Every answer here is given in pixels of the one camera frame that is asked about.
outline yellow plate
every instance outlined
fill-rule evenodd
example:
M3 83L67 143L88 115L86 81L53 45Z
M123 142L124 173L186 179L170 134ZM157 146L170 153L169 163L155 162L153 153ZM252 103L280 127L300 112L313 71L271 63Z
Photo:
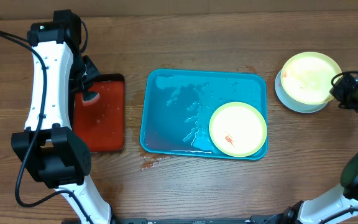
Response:
M338 64L327 55L303 52L290 58L282 69L281 83L294 100L307 105L327 103L331 80L341 73Z
M264 117L253 106L241 102L226 103L212 114L209 135L223 153L245 157L264 145L267 126Z

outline robotic arm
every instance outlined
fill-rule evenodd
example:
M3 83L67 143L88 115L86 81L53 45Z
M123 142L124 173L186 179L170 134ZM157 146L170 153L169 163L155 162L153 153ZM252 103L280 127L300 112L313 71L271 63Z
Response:
M223 220L146 220L144 218L116 220L111 206L96 189L91 177L91 155L87 145L71 130L73 125L74 94L83 92L83 101L97 97L88 91L92 80L99 75L81 44L80 18L70 10L55 11L52 22L35 23L27 33L33 51L34 84L29 117L24 132L12 134L11 145L23 166L36 182L44 182L56 194L62 194L80 223L98 224L180 224L180 223L338 223L358 215L358 153L349 161L341 176L341 183L316 199L300 201L283 213ZM0 31L0 36L15 37ZM46 85L46 98L43 87ZM358 112L358 72L343 72L333 79L331 94L340 102L339 107ZM51 142L53 147L45 147ZM56 194L33 203L36 206Z

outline light blue plate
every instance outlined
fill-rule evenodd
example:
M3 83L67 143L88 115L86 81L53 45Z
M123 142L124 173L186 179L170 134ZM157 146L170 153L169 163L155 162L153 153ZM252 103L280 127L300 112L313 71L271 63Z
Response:
M255 154L232 157L209 136L209 120L228 102L256 108L267 122L264 79L255 74L157 69L147 79L140 144L152 153L256 161L267 152L268 138Z

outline wooden tabletop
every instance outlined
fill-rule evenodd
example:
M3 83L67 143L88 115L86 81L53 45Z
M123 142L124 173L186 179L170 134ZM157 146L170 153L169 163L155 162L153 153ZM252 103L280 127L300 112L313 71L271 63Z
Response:
M339 183L358 151L358 114L337 101L319 113L298 114L275 96L273 83L292 55L324 53L342 70L358 68L358 11L84 18L86 54L101 73L126 79L126 147L93 154L91 176L120 217L223 218L283 212ZM25 36L35 21L0 21ZM258 162L164 156L139 144L144 90L156 68L255 72L267 84L269 149ZM23 131L30 107L31 54L0 38L0 223L60 223L76 218L63 197L35 208L14 199L20 160L11 134ZM28 173L21 197L52 192ZM358 223L358 217L348 221Z

